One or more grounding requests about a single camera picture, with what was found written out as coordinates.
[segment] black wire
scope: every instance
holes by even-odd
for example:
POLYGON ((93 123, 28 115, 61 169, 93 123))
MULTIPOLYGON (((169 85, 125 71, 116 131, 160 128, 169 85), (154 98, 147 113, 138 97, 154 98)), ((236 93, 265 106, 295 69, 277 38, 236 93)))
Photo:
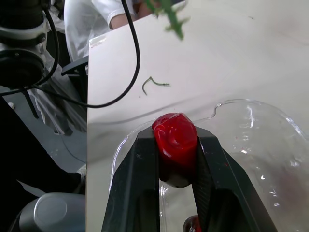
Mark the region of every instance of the black wire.
MULTIPOLYGON (((55 50, 56 50, 56 55, 55 55, 55 60, 54 60, 54 64, 50 70, 50 72, 48 73, 48 75, 46 77, 44 77, 43 79, 41 79, 40 81, 38 81, 37 83, 35 83, 35 85, 41 85, 42 83, 44 83, 45 81, 47 81, 49 78, 51 78, 53 76, 53 74, 55 73, 55 70, 57 68, 57 65, 59 63, 59 59, 60 59, 60 48, 59 48, 59 40, 58 40, 58 35, 57 35, 57 31, 55 28, 55 24, 53 22, 53 19, 49 13, 49 11, 47 9, 44 9, 44 12, 46 14, 46 18, 47 21, 50 25, 50 28, 52 30, 52 35, 54 38, 54 42, 55 42, 55 50)), ((24 90, 28 90, 28 89, 32 89, 32 86, 29 87, 25 87, 25 88, 21 88, 21 89, 15 89, 15 90, 11 90, 5 93, 0 93, 0 96, 6 96, 6 95, 11 95, 11 94, 15 94, 15 93, 19 93, 22 92, 24 90)))
POLYGON ((44 77, 43 79, 41 79, 40 81, 38 81, 37 83, 35 83, 35 85, 41 85, 53 76, 53 74, 56 71, 57 65, 59 63, 59 59, 60 59, 60 47, 59 47, 59 40, 58 40, 58 35, 57 35, 55 24, 53 22, 53 19, 50 15, 48 9, 44 9, 44 12, 45 12, 46 18, 49 22, 50 28, 52 30, 52 34, 53 34, 53 38, 54 38, 54 42, 55 42, 56 54, 55 54, 54 64, 53 64, 52 69, 50 70, 49 74, 46 77, 44 77))
POLYGON ((125 91, 121 95, 119 95, 114 100, 112 100, 112 101, 110 101, 108 103, 105 103, 105 104, 89 105, 89 104, 86 104, 86 103, 83 103, 83 102, 80 102, 80 101, 76 101, 76 100, 73 100, 71 98, 59 95, 59 94, 54 93, 52 91, 42 89, 41 87, 39 87, 37 85, 33 85, 32 87, 36 88, 36 89, 39 89, 39 90, 41 90, 41 91, 43 91, 45 93, 51 94, 51 95, 53 95, 55 97, 61 98, 61 99, 65 100, 65 101, 74 103, 76 105, 85 106, 87 108, 103 108, 103 107, 112 105, 112 104, 116 103, 117 101, 121 100, 131 90, 131 88, 133 87, 133 85, 134 85, 134 83, 135 83, 135 81, 137 79, 137 76, 139 74, 139 71, 140 71, 140 47, 139 47, 139 42, 138 42, 137 35, 136 35, 135 29, 134 29, 133 21, 131 19, 131 14, 130 14, 129 8, 128 8, 127 4, 126 4, 126 0, 121 0, 121 2, 122 2, 122 5, 124 7, 124 10, 125 10, 127 20, 129 22, 129 26, 130 26, 130 29, 131 29, 131 33, 132 33, 133 41, 134 41, 134 45, 135 45, 135 50, 136 50, 136 68, 135 68, 135 72, 134 72, 133 78, 132 78, 132 81, 129 84, 129 86, 125 89, 125 91))

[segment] white table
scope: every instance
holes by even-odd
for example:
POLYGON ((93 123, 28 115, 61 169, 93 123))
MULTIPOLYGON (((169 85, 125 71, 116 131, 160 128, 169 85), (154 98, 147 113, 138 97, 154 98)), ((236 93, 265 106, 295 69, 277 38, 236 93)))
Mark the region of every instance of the white table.
MULTIPOLYGON (((198 119, 201 115, 190 112, 202 105, 247 98, 282 109, 309 131, 309 27, 294 21, 299 27, 275 31, 272 26, 282 20, 288 24, 290 15, 284 17, 279 12, 276 21, 268 22, 271 18, 262 16, 263 9, 253 0, 229 4, 190 0, 180 13, 180 18, 191 17, 183 27, 182 42, 173 33, 164 32, 165 17, 157 20, 149 16, 134 23, 141 52, 134 87, 118 103, 88 110, 88 232, 101 231, 114 152, 142 123, 175 111, 198 119), (171 87, 148 83, 145 96, 141 86, 149 76, 171 87), (193 103, 186 101, 201 95, 193 103)), ((136 66, 128 26, 96 41, 89 56, 90 104, 108 102, 122 93, 136 66)))

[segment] green plant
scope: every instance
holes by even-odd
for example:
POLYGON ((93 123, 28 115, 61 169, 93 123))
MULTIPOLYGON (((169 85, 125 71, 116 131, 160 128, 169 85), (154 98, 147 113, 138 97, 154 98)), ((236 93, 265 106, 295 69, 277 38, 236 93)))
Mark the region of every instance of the green plant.
POLYGON ((178 21, 177 12, 181 11, 186 7, 186 4, 183 4, 178 7, 172 7, 170 0, 155 0, 155 3, 159 5, 156 7, 151 0, 144 0, 147 7, 158 17, 159 15, 166 15, 169 19, 170 25, 166 27, 166 31, 174 31, 179 39, 183 39, 183 30, 182 25, 189 20, 185 18, 178 21))

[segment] red fruit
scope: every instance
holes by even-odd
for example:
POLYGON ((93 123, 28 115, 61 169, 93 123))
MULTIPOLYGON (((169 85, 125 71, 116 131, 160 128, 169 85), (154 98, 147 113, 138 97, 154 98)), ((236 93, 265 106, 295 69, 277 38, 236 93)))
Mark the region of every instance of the red fruit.
POLYGON ((197 215, 187 218, 183 224, 183 232, 202 232, 197 215))
POLYGON ((197 130, 183 113, 169 113, 152 125, 160 151, 160 179, 183 188, 195 175, 197 130))

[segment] clear plastic container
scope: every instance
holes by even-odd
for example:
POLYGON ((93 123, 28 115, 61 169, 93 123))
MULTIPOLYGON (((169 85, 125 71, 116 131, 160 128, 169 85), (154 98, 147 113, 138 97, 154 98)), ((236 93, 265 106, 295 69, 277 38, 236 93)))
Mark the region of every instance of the clear plastic container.
MULTIPOLYGON (((259 101, 228 100, 212 112, 194 124, 217 136, 243 167, 278 231, 308 232, 309 144, 302 130, 284 112, 259 101)), ((119 145, 111 182, 138 132, 151 124, 139 126, 119 145)), ((176 189, 160 182, 161 232, 183 231, 185 220, 196 214, 191 186, 176 189)))

